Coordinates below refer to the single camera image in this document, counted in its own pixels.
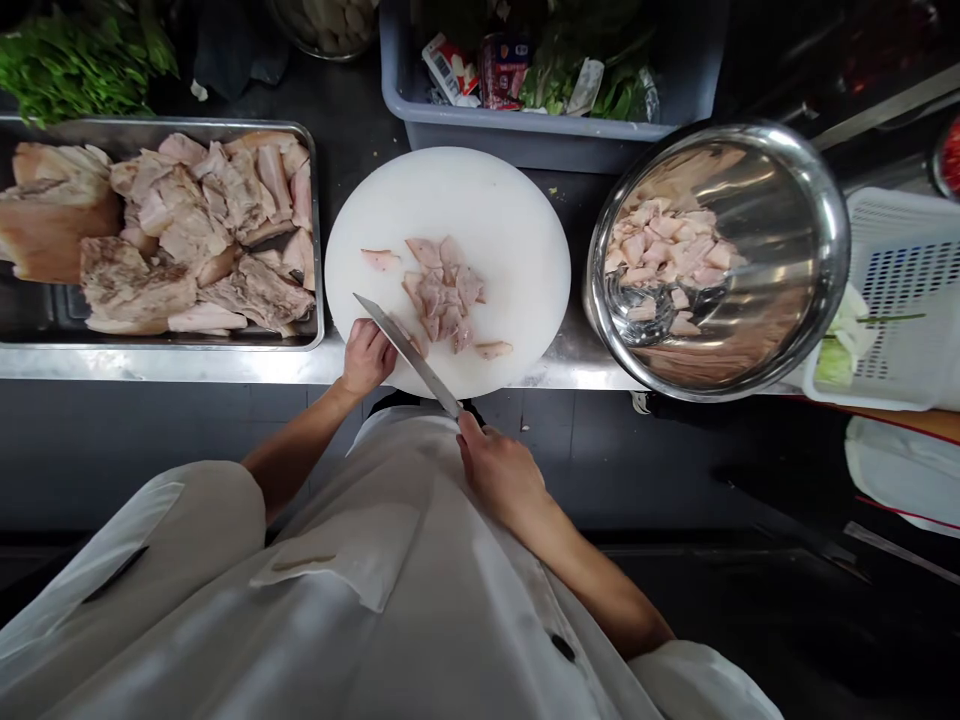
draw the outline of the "white chef jacket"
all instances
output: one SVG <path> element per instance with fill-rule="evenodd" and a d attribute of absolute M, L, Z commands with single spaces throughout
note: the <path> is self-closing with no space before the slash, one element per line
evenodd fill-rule
<path fill-rule="evenodd" d="M 0 717 L 781 717 L 706 646 L 625 663 L 477 510 L 457 430 L 374 415 L 266 548 L 242 466 L 154 478 L 0 631 Z"/>

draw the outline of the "stainless steel tray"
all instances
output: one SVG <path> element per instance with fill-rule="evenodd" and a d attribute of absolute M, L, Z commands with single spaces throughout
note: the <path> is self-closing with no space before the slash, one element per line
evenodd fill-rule
<path fill-rule="evenodd" d="M 182 132 L 199 143 L 229 142 L 254 130 L 282 130 L 296 135 L 310 151 L 313 192 L 313 253 L 316 263 L 317 307 L 294 323 L 297 336 L 281 338 L 258 327 L 235 331 L 229 338 L 194 333 L 156 337 L 103 335 L 87 328 L 90 308 L 76 285 L 24 282 L 12 265 L 0 263 L 0 348 L 311 350 L 323 339 L 323 273 L 320 268 L 320 211 L 317 149 L 303 125 L 260 120 L 202 118 L 93 118 L 61 123 L 46 130 L 25 125 L 19 116 L 0 115 L 0 187 L 14 184 L 11 159 L 19 142 L 85 145 L 104 150 L 114 161 L 127 160 L 141 148 L 155 150 L 167 135 Z"/>

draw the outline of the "plastic container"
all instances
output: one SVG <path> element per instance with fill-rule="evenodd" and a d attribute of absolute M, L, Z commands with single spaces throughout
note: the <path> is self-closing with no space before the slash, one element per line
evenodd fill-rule
<path fill-rule="evenodd" d="M 847 199 L 850 283 L 872 317 L 926 317 L 880 325 L 851 387 L 814 379 L 820 345 L 807 358 L 803 392 L 819 402 L 883 410 L 937 404 L 960 348 L 960 207 L 947 200 L 863 188 Z"/>
<path fill-rule="evenodd" d="M 521 168 L 620 174 L 650 143 L 710 117 L 723 59 L 726 0 L 650 0 L 644 8 L 657 26 L 651 60 L 663 124 L 432 105 L 408 0 L 380 7 L 384 102 L 414 150 L 454 145 Z"/>

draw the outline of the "round cutting board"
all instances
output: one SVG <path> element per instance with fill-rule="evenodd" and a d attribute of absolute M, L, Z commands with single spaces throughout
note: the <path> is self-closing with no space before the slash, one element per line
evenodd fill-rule
<path fill-rule="evenodd" d="M 366 313 L 353 293 L 373 300 L 420 338 L 425 333 L 401 283 L 420 266 L 410 237 L 460 245 L 484 281 L 485 305 L 470 308 L 477 343 L 513 345 L 484 360 L 473 348 L 453 354 L 450 340 L 430 344 L 427 362 L 458 398 L 493 392 L 521 378 L 560 328 L 570 296 L 570 252 L 543 193 L 512 165 L 476 150 L 430 148 L 372 173 L 347 200 L 330 233 L 324 283 L 333 321 L 346 335 Z M 360 250 L 390 250 L 398 270 L 378 272 Z M 387 384 L 433 397 L 402 358 Z"/>

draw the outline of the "kitchen knife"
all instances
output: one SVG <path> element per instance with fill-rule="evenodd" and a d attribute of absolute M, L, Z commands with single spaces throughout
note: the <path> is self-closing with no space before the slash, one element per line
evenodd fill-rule
<path fill-rule="evenodd" d="M 366 310 L 370 317 L 373 318 L 373 321 L 377 324 L 383 334 L 387 336 L 387 340 L 393 343 L 393 346 L 397 349 L 404 359 L 410 363 L 410 366 L 417 371 L 417 375 L 420 376 L 420 379 L 426 383 L 427 387 L 430 388 L 430 392 L 433 393 L 433 396 L 440 401 L 440 404 L 443 405 L 443 409 L 446 410 L 450 415 L 456 420 L 460 417 L 462 408 L 460 403 L 457 402 L 457 399 L 453 396 L 453 393 L 447 390 L 447 386 L 443 384 L 443 381 L 437 377 L 437 374 L 430 369 L 430 366 L 427 365 L 426 360 L 417 352 L 417 349 L 413 346 L 409 340 L 407 340 L 406 334 L 397 327 L 397 324 L 390 319 L 390 317 L 372 300 L 367 300 L 364 297 L 360 297 L 356 293 L 353 296 L 363 305 L 363 309 Z"/>

